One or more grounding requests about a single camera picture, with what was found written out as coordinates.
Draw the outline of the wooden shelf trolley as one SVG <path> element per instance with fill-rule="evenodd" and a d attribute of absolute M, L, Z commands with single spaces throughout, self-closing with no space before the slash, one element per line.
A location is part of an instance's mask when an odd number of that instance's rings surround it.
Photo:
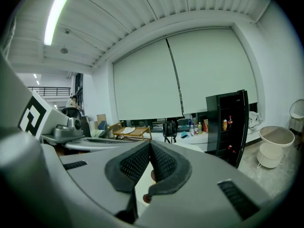
<path fill-rule="evenodd" d="M 121 131 L 125 128 L 124 122 L 120 121 L 109 127 L 110 132 L 116 140 L 124 141 L 151 141 L 152 133 L 150 126 L 148 127 L 135 127 L 136 130 L 129 134 L 121 134 Z"/>

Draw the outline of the black glass-door fridge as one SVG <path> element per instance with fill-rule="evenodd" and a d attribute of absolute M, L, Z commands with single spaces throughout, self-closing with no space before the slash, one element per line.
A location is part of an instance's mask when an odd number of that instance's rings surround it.
<path fill-rule="evenodd" d="M 246 90 L 208 96 L 207 117 L 209 124 L 207 153 L 221 158 L 238 168 L 248 132 L 249 104 Z M 232 128 L 224 131 L 223 120 L 232 116 Z M 232 145 L 235 153 L 228 150 Z"/>

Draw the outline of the cardboard box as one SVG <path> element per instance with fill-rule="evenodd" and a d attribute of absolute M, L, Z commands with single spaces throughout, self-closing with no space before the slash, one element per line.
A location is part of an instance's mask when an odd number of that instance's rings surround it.
<path fill-rule="evenodd" d="M 105 115 L 105 114 L 98 114 L 96 117 L 97 117 L 97 128 L 98 128 L 98 124 L 99 124 L 102 120 L 106 121 L 106 115 Z"/>

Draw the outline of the black metal railing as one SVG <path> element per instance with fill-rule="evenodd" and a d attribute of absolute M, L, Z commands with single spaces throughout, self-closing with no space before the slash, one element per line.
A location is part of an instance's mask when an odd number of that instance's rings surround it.
<path fill-rule="evenodd" d="M 70 96 L 70 87 L 28 87 L 31 92 L 36 92 L 40 96 Z"/>

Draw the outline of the white roller blind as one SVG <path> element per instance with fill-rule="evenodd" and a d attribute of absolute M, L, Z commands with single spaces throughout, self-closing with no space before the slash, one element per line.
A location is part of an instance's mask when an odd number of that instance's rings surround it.
<path fill-rule="evenodd" d="M 182 115 L 176 75 L 164 39 L 114 64 L 114 88 L 120 120 Z"/>
<path fill-rule="evenodd" d="M 167 39 L 177 70 L 186 114 L 204 112 L 206 97 L 246 90 L 256 103 L 251 64 L 231 29 L 203 29 Z"/>

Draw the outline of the round white side table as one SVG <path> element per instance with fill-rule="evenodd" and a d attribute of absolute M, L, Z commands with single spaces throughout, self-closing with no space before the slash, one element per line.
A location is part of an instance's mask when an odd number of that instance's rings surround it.
<path fill-rule="evenodd" d="M 257 169 L 265 167 L 274 169 L 281 164 L 285 148 L 295 141 L 295 135 L 288 129 L 279 126 L 265 126 L 259 130 L 263 143 L 257 152 Z"/>

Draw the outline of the long ceiling light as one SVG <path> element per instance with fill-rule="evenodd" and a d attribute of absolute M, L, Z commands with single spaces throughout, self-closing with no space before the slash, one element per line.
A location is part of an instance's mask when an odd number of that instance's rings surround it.
<path fill-rule="evenodd" d="M 51 6 L 44 35 L 44 45 L 51 46 L 60 14 L 67 0 L 54 0 Z"/>

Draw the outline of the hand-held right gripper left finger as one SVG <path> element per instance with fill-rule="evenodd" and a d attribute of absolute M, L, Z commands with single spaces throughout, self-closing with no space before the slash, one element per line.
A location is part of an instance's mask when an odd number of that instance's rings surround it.
<path fill-rule="evenodd" d="M 149 143 L 59 157 L 42 145 L 53 228 L 152 228 L 152 215 L 137 212 L 135 185 L 149 160 Z"/>

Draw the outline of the black handbag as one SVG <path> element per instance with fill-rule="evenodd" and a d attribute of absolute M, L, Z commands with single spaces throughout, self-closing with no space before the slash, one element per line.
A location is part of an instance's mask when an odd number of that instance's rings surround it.
<path fill-rule="evenodd" d="M 164 122 L 162 126 L 164 142 L 176 143 L 177 129 L 178 127 L 175 121 Z"/>

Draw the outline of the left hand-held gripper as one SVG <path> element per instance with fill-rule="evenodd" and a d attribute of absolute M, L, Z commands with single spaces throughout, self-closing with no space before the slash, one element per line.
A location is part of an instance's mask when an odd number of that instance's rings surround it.
<path fill-rule="evenodd" d="M 18 128 L 33 135 L 37 140 L 63 143 L 70 150 L 103 151 L 118 147 L 134 147 L 149 141 L 123 141 L 101 138 L 84 138 L 83 131 L 68 126 L 72 120 L 61 111 L 52 107 L 39 94 L 32 96 L 25 106 Z"/>

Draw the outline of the person's right hand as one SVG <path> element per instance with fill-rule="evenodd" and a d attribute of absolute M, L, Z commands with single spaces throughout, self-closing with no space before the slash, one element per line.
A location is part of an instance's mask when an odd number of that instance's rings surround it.
<path fill-rule="evenodd" d="M 156 178 L 155 178 L 154 170 L 151 171 L 151 178 L 153 180 L 153 183 L 155 184 L 156 183 Z M 142 199 L 147 204 L 149 204 L 151 202 L 151 197 L 148 194 L 144 194 Z"/>

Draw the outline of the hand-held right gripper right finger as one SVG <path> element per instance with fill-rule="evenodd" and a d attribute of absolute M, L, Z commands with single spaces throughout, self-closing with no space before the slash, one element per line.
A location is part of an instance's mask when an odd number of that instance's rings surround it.
<path fill-rule="evenodd" d="M 174 144 L 165 147 L 187 158 L 192 174 L 176 193 L 153 196 L 136 227 L 255 228 L 276 209 L 277 200 L 222 159 Z"/>

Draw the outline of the white crumpled bag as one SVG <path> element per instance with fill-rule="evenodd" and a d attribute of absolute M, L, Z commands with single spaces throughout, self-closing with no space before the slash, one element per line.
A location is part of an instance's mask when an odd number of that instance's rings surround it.
<path fill-rule="evenodd" d="M 263 121 L 261 113 L 256 113 L 254 111 L 249 111 L 248 115 L 248 128 L 256 129 Z"/>

